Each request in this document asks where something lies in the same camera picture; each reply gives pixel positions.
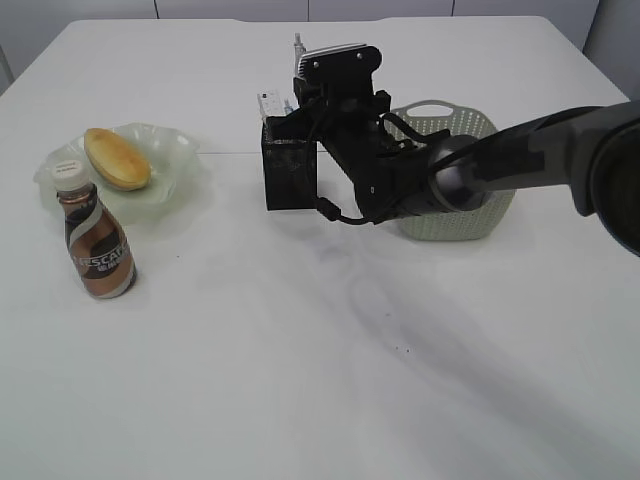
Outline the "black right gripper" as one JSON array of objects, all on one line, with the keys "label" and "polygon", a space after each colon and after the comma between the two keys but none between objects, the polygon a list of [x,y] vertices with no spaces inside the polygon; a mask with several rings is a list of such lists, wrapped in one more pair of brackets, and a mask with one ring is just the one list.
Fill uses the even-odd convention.
[{"label": "black right gripper", "polygon": [[309,140],[321,141],[337,133],[362,134],[377,150],[391,148],[391,135],[380,124],[381,117],[390,111],[391,96],[385,90],[374,91],[370,79],[332,86],[296,77],[293,92],[299,107],[269,118],[271,149],[297,150]]}]

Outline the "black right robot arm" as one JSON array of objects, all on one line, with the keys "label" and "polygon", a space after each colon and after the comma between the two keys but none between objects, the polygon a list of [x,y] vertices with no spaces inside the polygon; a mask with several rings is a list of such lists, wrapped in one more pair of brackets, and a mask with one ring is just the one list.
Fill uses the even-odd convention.
[{"label": "black right robot arm", "polygon": [[[279,183],[287,201],[343,224],[380,224],[476,210],[497,193],[565,185],[577,212],[596,216],[626,250],[639,250],[639,105],[586,106],[534,119],[485,138],[442,129],[422,135],[389,109],[385,92],[334,92],[297,80],[303,104],[263,124],[265,159],[298,170]],[[319,195],[315,144],[351,181],[359,216]]]}]

